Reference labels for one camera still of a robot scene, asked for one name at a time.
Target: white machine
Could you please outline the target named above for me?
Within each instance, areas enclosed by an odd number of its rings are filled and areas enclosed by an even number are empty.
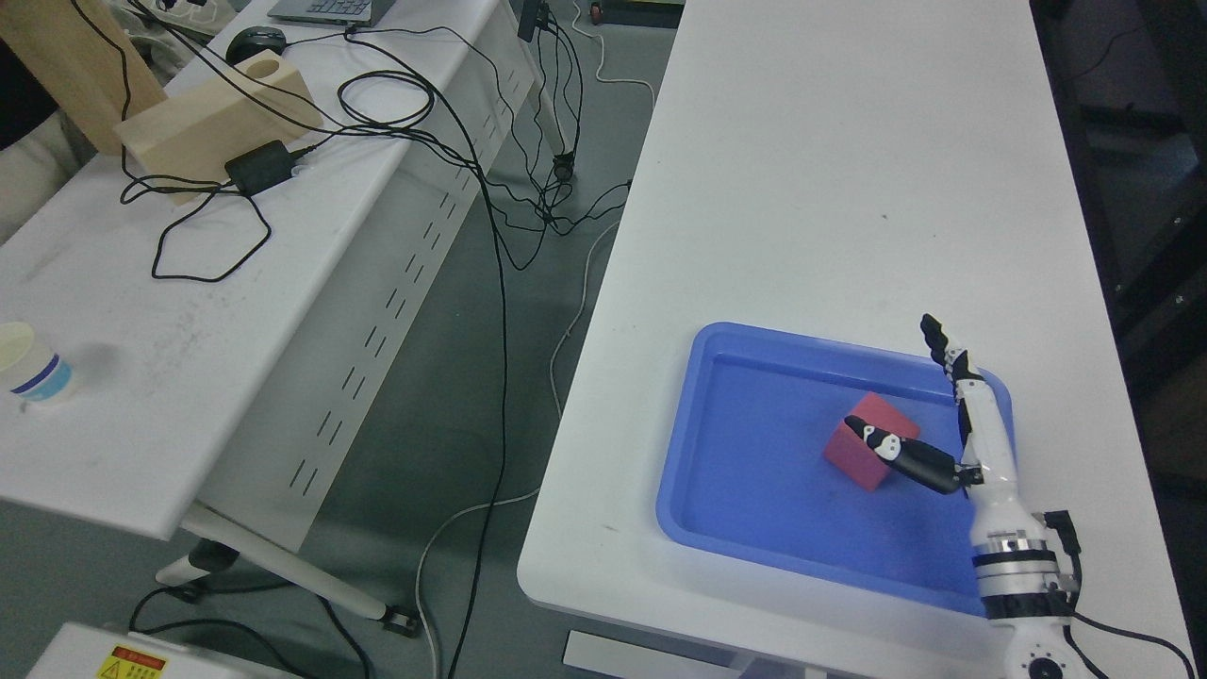
[[[955,390],[964,455],[955,460],[921,441],[877,429],[858,417],[846,425],[888,467],[939,493],[964,490],[976,508],[969,533],[973,567],[985,616],[1013,631],[1003,666],[1007,679],[1086,679],[1089,674],[1067,640],[1068,613],[1077,605],[1079,561],[1072,578],[1061,575],[1048,549],[1045,525],[1019,499],[1010,438],[993,390],[976,371],[968,351],[943,332],[929,314],[922,333],[931,358],[943,367]],[[1049,513],[1049,525],[1075,557],[1075,538],[1065,532],[1067,513]]]
[[[136,632],[68,622],[27,679],[298,679],[246,660]]]

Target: white cable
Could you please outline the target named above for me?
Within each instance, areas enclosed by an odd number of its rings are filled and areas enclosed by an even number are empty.
[[[541,492],[541,487],[537,486],[532,491],[529,491],[527,493],[524,493],[523,496],[519,496],[517,498],[509,498],[509,499],[506,499],[506,501],[498,501],[498,502],[495,503],[495,507],[497,508],[497,507],[501,507],[501,505],[509,505],[509,504],[513,504],[513,503],[523,503],[524,501],[527,501],[529,498],[535,497],[540,492]],[[472,508],[466,508],[466,509],[463,509],[463,510],[454,514],[453,516],[445,519],[444,523],[442,523],[441,527],[436,529],[436,533],[432,533],[431,539],[427,540],[427,545],[424,546],[422,554],[419,555],[419,567],[415,569],[415,608],[419,609],[419,622],[420,622],[420,625],[424,626],[424,636],[427,638],[427,650],[431,654],[431,660],[432,660],[432,679],[441,679],[441,657],[439,657],[439,655],[441,655],[441,650],[439,650],[441,649],[441,643],[439,643],[439,639],[436,636],[436,627],[432,626],[432,624],[428,621],[428,619],[427,619],[427,611],[424,610],[424,599],[422,599],[422,596],[421,596],[421,583],[422,583],[422,578],[424,578],[424,562],[427,561],[427,552],[432,549],[432,545],[436,543],[436,539],[439,538],[441,533],[443,533],[445,528],[448,528],[449,526],[451,526],[454,521],[461,519],[462,516],[465,516],[467,514],[480,511],[480,510],[484,510],[484,509],[486,509],[489,507],[490,507],[490,503],[483,503],[480,505],[474,505]]]
[[[590,279],[591,256],[595,253],[595,246],[599,245],[601,240],[604,240],[605,235],[607,235],[610,232],[614,230],[616,227],[619,226],[619,224],[620,224],[620,222],[614,222],[612,226],[610,226],[610,227],[605,228],[602,232],[600,232],[600,234],[595,238],[595,241],[591,242],[590,248],[587,250],[587,263],[583,267],[583,295],[582,295],[582,299],[578,303],[578,310],[575,312],[575,317],[571,318],[570,324],[567,324],[566,329],[561,333],[561,338],[558,339],[558,346],[554,347],[553,356],[549,357],[549,387],[553,391],[553,403],[554,403],[554,405],[558,409],[558,420],[559,421],[561,420],[561,402],[558,399],[558,386],[556,386],[556,384],[554,382],[554,379],[553,379],[553,367],[554,367],[554,363],[558,361],[558,352],[561,351],[561,346],[566,343],[566,338],[570,336],[570,332],[575,328],[575,324],[578,323],[578,318],[582,317],[583,310],[587,308],[587,285],[588,285],[588,281]],[[498,502],[495,503],[495,507],[497,508],[497,507],[509,505],[509,504],[514,504],[514,503],[523,503],[524,501],[527,501],[530,498],[536,497],[536,494],[540,493],[540,492],[541,492],[541,487],[537,486],[536,488],[533,488],[532,491],[529,491],[527,493],[524,493],[523,496],[519,496],[519,497],[515,497],[515,498],[509,498],[509,499],[506,499],[506,501],[498,501]],[[432,679],[442,679],[442,675],[441,675],[441,643],[439,643],[439,638],[436,634],[436,627],[427,619],[427,611],[424,610],[424,597],[422,597],[424,562],[427,561],[427,552],[430,552],[431,549],[432,549],[432,545],[436,544],[436,539],[439,538],[441,533],[444,533],[444,529],[448,528],[449,526],[451,526],[454,521],[461,519],[462,516],[465,516],[467,514],[472,514],[472,513],[476,513],[476,511],[482,511],[482,510],[484,510],[484,509],[486,509],[489,507],[490,507],[490,503],[483,503],[480,505],[474,505],[472,508],[466,508],[466,509],[463,509],[463,510],[454,514],[453,516],[445,519],[444,523],[442,523],[441,527],[437,528],[435,533],[432,533],[432,537],[427,540],[427,544],[424,546],[424,551],[419,555],[419,567],[415,568],[415,608],[419,610],[419,622],[420,622],[420,625],[422,625],[424,637],[427,638],[427,651],[431,655],[431,661],[432,661]]]
[[[628,82],[628,83],[631,83],[631,84],[643,84],[643,86],[646,86],[646,89],[649,90],[649,106],[651,106],[651,109],[653,109],[653,106],[658,103],[658,94],[654,92],[654,86],[653,84],[649,84],[645,80],[634,80],[634,78],[628,78],[628,77],[602,77],[602,76],[600,76],[600,72],[604,71],[604,58],[607,54],[607,52],[606,52],[606,49],[604,47],[604,36],[602,35],[595,35],[595,34],[591,34],[591,33],[587,33],[585,30],[582,30],[581,28],[578,28],[578,18],[583,16],[583,11],[578,6],[578,0],[571,0],[571,2],[575,5],[575,18],[570,22],[570,28],[573,29],[573,31],[577,33],[578,35],[582,35],[584,37],[589,37],[591,40],[597,40],[599,43],[600,43],[600,65],[599,65],[599,68],[595,69],[595,80],[597,80],[600,82],[604,82],[604,83]]]
[[[578,318],[583,315],[583,309],[587,308],[587,280],[591,274],[591,254],[595,253],[595,246],[600,244],[600,240],[604,240],[604,236],[607,235],[608,232],[616,229],[619,224],[620,222],[614,222],[612,226],[600,232],[600,234],[595,238],[595,241],[591,242],[590,250],[587,250],[587,265],[583,267],[583,298],[578,303],[578,311],[575,312],[575,317],[570,321],[570,324],[566,326],[565,332],[561,333],[561,338],[558,339],[558,346],[553,349],[553,356],[549,357],[549,390],[553,391],[553,405],[558,409],[559,421],[561,420],[561,399],[558,398],[558,384],[553,377],[553,365],[558,361],[558,352],[561,351],[561,346],[566,343],[566,339],[570,338],[570,330],[575,328]]]

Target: wooden stand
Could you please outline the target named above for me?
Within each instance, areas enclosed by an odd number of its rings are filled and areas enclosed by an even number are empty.
[[[128,115],[165,100],[159,82],[109,8],[100,0],[77,2],[83,14],[126,54]],[[121,55],[113,45],[97,35],[69,0],[0,0],[0,37],[98,151],[110,156],[122,152],[122,141],[113,133],[126,103]]]
[[[302,74],[273,52],[266,49],[225,75],[256,100],[215,76],[115,128],[148,172],[225,181],[227,160],[274,139],[287,142],[308,131],[256,101],[304,125],[322,123],[317,109],[310,104],[310,90]],[[152,183],[173,185],[171,181]],[[186,203],[194,195],[171,194],[177,203]]]

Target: warning label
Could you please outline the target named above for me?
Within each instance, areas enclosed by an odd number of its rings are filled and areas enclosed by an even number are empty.
[[[97,671],[97,679],[159,679],[168,661],[126,646],[112,652]]]

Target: desk surface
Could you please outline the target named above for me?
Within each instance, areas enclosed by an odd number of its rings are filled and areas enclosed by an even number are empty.
[[[258,0],[244,10],[215,48],[221,52],[243,28],[269,23],[270,5]],[[476,0],[400,2],[379,28],[448,25],[472,39],[494,7]],[[336,31],[282,28],[290,40]],[[468,52],[447,34],[368,40],[442,88]],[[292,47],[286,58],[315,103],[333,113],[342,81],[393,68],[339,39]],[[169,93],[209,76],[194,60]],[[381,118],[422,103],[416,90],[375,84],[351,96]],[[256,198],[273,238],[239,271],[210,285],[150,276],[159,232],[193,204],[151,195],[119,205],[124,177],[117,159],[89,163],[0,247],[0,316],[33,323],[83,379],[80,392],[53,409],[0,400],[0,498],[170,537],[409,147],[334,140],[308,156],[296,178]],[[212,275],[261,234],[246,201],[216,199],[176,229],[161,270]]]
[[[702,326],[922,356],[923,311],[1009,387],[1024,499],[1078,525],[1081,610],[1189,649],[1025,2],[688,2],[524,591],[859,675],[996,677],[1002,640],[979,617],[693,550],[654,516]],[[1112,675],[1180,672],[1155,646],[1079,640]]]

